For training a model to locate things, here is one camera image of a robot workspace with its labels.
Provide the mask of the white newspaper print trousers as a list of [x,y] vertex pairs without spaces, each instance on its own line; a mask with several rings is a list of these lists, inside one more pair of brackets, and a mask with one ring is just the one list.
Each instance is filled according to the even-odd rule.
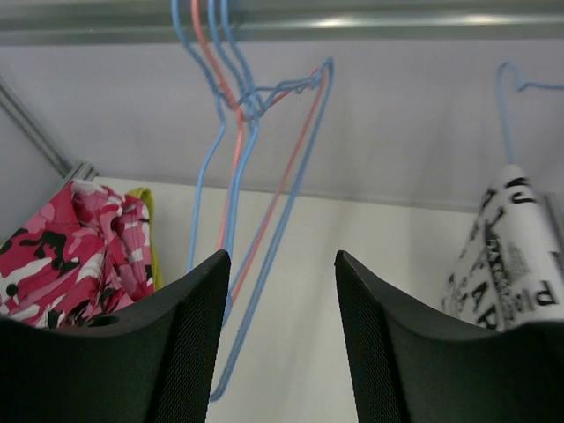
[[450,273],[443,313],[489,330],[563,317],[560,246],[530,179],[505,166],[486,189]]

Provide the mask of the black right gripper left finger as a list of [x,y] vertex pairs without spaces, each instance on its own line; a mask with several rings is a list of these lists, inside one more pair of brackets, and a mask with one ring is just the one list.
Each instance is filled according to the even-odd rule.
[[84,326],[1,322],[4,422],[202,422],[231,262],[188,274]]

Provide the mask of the pink wire hanger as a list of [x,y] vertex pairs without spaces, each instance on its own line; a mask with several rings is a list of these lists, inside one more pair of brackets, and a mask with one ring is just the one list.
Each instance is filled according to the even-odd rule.
[[201,68],[214,99],[219,131],[204,157],[197,175],[196,193],[191,215],[188,266],[195,262],[197,230],[204,178],[212,157],[226,133],[226,114],[230,110],[236,122],[236,141],[230,182],[219,225],[218,249],[233,252],[243,172],[257,143],[262,117],[290,93],[314,89],[319,95],[329,93],[331,64],[325,63],[305,78],[284,80],[272,87],[255,84],[249,64],[239,49],[230,27],[227,1],[193,1],[190,3],[192,28],[198,47],[193,48],[181,19],[181,5],[171,3],[174,29],[182,45]]

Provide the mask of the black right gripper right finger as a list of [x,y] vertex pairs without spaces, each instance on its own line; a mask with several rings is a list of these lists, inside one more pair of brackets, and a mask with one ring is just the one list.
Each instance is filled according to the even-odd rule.
[[562,421],[562,323],[481,328],[418,301],[343,250],[335,273],[359,421]]

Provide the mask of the pink camouflage trousers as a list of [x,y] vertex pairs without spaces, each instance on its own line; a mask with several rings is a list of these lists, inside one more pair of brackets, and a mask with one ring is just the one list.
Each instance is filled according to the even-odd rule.
[[148,211],[74,179],[1,246],[1,315],[36,328],[83,326],[156,292]]

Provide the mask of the lime green trousers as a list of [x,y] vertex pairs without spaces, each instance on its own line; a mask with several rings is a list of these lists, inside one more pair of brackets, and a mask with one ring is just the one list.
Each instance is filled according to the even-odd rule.
[[127,192],[127,195],[142,201],[148,211],[149,241],[150,241],[150,250],[151,250],[151,258],[152,258],[152,278],[153,278],[154,288],[156,291],[158,291],[164,286],[164,282],[160,268],[158,252],[153,242],[153,218],[155,217],[154,198],[151,190],[146,187],[137,187],[134,189],[130,189]]

